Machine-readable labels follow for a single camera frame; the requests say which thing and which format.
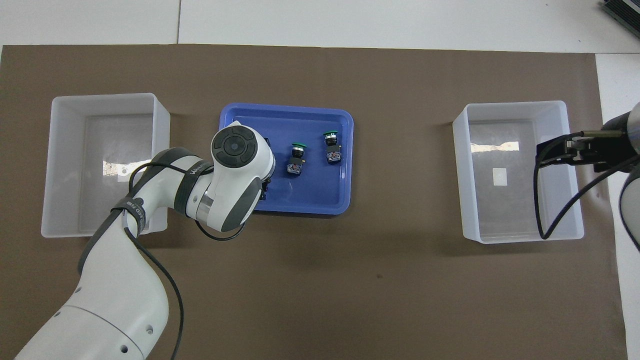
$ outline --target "brown table surface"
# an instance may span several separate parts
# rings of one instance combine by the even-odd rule
[[[204,158],[230,102],[355,120],[342,215],[256,214],[219,243],[170,212],[167,231],[143,237],[184,297],[179,358],[626,359],[605,184],[582,200],[582,240],[481,245],[461,230],[451,122],[472,102],[563,100],[572,130],[597,129],[593,54],[235,45],[4,47],[1,359],[68,299],[86,243],[40,235],[51,101],[134,92],[156,94],[171,145]],[[168,289],[149,359],[175,341]]]

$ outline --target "small electronic component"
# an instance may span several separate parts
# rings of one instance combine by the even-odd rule
[[[338,131],[331,130],[323,134],[326,144],[326,160],[329,164],[338,163],[342,160],[340,152],[341,145],[338,145]]]
[[[289,158],[289,163],[287,164],[287,172],[300,175],[302,172],[302,164],[305,163],[305,161],[302,160],[302,156],[305,154],[305,148],[307,146],[299,142],[294,142],[291,146],[293,146],[293,148],[291,149],[291,158]]]

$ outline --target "white tile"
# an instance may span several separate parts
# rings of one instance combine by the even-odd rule
[[[595,0],[182,0],[179,42],[640,52]]]
[[[170,44],[179,0],[3,0],[0,44]]]
[[[606,122],[630,111],[640,101],[640,54],[598,54],[596,66],[602,118]],[[609,177],[609,196],[616,230],[616,257],[627,328],[628,358],[640,360],[640,253],[622,226],[618,211],[620,190],[626,178],[627,175],[620,172]],[[640,221],[640,214],[634,214],[633,219]]]

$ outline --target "clear plastic container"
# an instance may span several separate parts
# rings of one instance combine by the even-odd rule
[[[169,147],[169,125],[154,94],[55,98],[42,235],[93,235],[127,194],[129,173]],[[143,233],[165,229],[166,208],[154,213]]]
[[[463,234],[481,243],[540,241],[533,205],[536,144],[569,133],[562,101],[469,104],[453,122]],[[578,191],[575,169],[540,170],[546,229]],[[584,236],[580,203],[548,240]]]

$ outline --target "blue plastic tray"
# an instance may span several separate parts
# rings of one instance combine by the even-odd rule
[[[347,210],[353,150],[353,118],[348,112],[236,102],[222,110],[220,129],[236,120],[269,138],[276,158],[267,199],[258,201],[256,210],[325,215]],[[331,130],[338,131],[338,144],[342,146],[342,161],[336,164],[326,160],[323,133]],[[307,145],[299,176],[287,172],[293,142]]]

